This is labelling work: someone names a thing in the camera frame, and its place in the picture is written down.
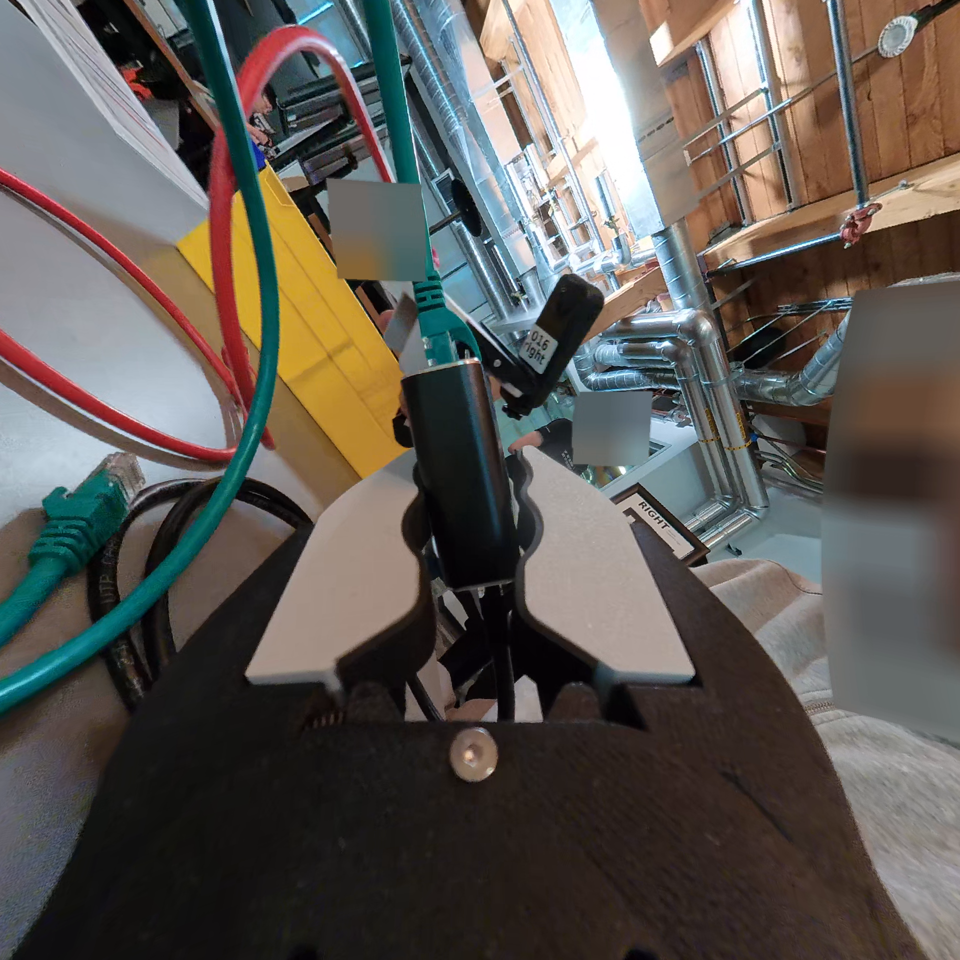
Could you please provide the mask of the yellow plastic bin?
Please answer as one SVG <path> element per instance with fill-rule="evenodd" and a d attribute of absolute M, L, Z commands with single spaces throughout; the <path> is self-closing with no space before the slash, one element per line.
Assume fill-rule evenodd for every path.
<path fill-rule="evenodd" d="M 277 274 L 278 376 L 365 479 L 403 453 L 392 426 L 399 361 L 276 173 L 265 168 L 258 182 Z M 238 345 L 227 363 L 238 366 L 247 361 L 245 340 L 261 346 L 261 303 L 244 201 L 237 192 L 227 199 L 231 184 L 210 175 L 207 220 L 177 248 L 211 292 L 227 277 L 226 267 L 215 269 L 211 251 L 231 256 L 236 318 L 221 322 L 221 333 Z"/>

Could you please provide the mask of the round ceiling lamp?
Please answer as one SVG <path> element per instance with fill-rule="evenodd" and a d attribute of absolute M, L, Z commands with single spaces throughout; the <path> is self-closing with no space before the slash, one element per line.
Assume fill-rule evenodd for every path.
<path fill-rule="evenodd" d="M 898 15 L 880 31 L 876 52 L 884 59 L 895 59 L 906 52 L 919 30 L 918 17 L 914 14 Z"/>

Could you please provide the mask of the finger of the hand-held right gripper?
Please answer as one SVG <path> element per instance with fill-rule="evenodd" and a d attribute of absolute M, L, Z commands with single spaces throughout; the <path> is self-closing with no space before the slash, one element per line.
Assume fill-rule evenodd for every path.
<path fill-rule="evenodd" d="M 385 343 L 396 355 L 404 376 L 412 376 L 423 370 L 423 339 L 419 313 L 411 294 L 401 294 L 392 309 L 385 329 Z"/>
<path fill-rule="evenodd" d="M 477 356 L 496 356 L 497 338 L 482 321 L 464 310 L 451 296 L 445 297 L 446 307 L 468 327 L 477 348 Z"/>

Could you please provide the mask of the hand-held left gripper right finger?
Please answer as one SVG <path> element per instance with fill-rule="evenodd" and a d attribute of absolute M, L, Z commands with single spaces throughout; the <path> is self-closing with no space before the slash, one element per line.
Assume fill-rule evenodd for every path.
<path fill-rule="evenodd" d="M 521 620 L 570 654 L 594 687 L 691 681 L 690 655 L 629 519 L 536 448 L 515 463 L 519 506 L 533 522 L 515 579 Z"/>

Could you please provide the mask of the printed paper sheet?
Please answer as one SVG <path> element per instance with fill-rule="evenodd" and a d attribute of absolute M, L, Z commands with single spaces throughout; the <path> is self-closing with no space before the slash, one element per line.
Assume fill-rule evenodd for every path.
<path fill-rule="evenodd" d="M 72 2 L 27 1 L 23 7 L 114 132 L 191 200 L 207 195 L 138 99 Z"/>

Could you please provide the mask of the silver spiral duct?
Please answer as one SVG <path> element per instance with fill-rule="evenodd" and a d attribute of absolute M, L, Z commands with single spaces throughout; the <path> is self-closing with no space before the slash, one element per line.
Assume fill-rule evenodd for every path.
<path fill-rule="evenodd" d="M 478 319 L 510 321 L 543 299 L 534 252 L 511 179 L 520 146 L 461 2 L 390 2 L 410 57 L 419 101 L 416 148 L 437 205 L 463 210 L 462 185 L 476 207 L 475 235 L 462 215 L 439 230 L 459 247 L 475 294 L 457 294 Z"/>

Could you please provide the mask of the silver pipe cluster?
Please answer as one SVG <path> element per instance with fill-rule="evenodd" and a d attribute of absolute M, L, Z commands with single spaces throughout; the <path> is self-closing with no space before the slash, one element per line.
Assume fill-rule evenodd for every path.
<path fill-rule="evenodd" d="M 659 361 L 673 369 L 714 490 L 686 525 L 713 551 L 763 519 L 769 498 L 687 222 L 655 232 L 652 241 L 674 310 L 619 319 L 595 345 L 596 335 L 588 335 L 567 371 L 584 393 L 646 388 L 641 368 L 616 362 Z"/>

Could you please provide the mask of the silver elbow duct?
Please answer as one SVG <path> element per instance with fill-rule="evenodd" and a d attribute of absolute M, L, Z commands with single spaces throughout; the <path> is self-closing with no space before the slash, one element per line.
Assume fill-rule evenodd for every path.
<path fill-rule="evenodd" d="M 797 371 L 742 369 L 733 379 L 739 398 L 789 407 L 817 405 L 834 395 L 850 314 L 846 314 L 803 368 Z"/>

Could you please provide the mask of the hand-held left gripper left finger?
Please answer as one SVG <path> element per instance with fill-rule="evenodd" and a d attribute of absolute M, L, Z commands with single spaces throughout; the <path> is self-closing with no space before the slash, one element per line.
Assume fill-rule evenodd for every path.
<path fill-rule="evenodd" d="M 415 467 L 393 460 L 319 516 L 246 666 L 251 684 L 318 683 L 343 704 L 360 684 L 395 690 L 427 664 L 436 614 Z"/>

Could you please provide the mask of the black ethernet adapter box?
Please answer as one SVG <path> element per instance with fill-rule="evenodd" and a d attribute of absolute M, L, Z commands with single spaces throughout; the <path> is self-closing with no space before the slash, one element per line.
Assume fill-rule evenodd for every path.
<path fill-rule="evenodd" d="M 444 581 L 453 590 L 512 582 L 519 537 L 482 364 L 427 367 L 404 377 L 402 391 Z"/>

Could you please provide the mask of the black framed sign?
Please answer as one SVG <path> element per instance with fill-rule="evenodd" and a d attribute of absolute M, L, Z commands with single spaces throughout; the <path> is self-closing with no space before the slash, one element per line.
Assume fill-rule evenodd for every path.
<path fill-rule="evenodd" d="M 708 547 L 641 484 L 633 484 L 609 499 L 628 522 L 649 527 L 688 568 L 707 563 Z"/>

